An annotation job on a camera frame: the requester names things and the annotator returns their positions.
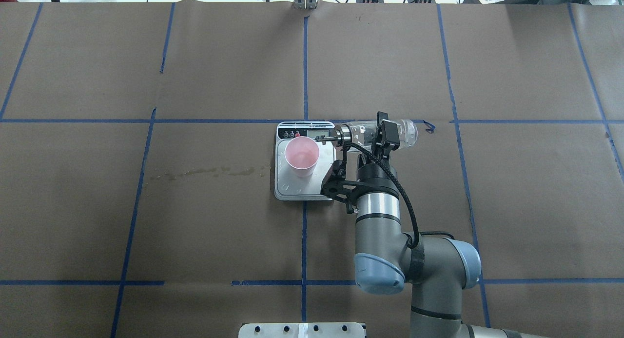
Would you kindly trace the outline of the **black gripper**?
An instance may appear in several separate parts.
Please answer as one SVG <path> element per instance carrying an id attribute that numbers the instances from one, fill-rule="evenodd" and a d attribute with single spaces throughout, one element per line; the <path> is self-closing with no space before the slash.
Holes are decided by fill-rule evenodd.
<path id="1" fill-rule="evenodd" d="M 380 135 L 381 149 L 399 149 L 398 125 L 388 120 L 388 113 L 377 112 L 376 133 Z M 364 155 L 357 157 L 357 182 L 374 192 L 396 195 L 396 186 L 384 170 Z"/>

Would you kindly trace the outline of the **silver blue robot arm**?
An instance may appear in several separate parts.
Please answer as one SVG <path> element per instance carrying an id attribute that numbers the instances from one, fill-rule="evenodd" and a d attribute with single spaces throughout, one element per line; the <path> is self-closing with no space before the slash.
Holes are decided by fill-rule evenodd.
<path id="1" fill-rule="evenodd" d="M 477 284 L 481 257 L 473 245 L 419 232 L 412 204 L 390 164 L 401 145 L 399 125 L 377 113 L 371 151 L 355 137 L 361 156 L 357 186 L 348 210 L 357 212 L 356 285 L 375 295 L 412 287 L 412 338 L 526 338 L 511 329 L 493 329 L 462 320 L 462 291 Z"/>

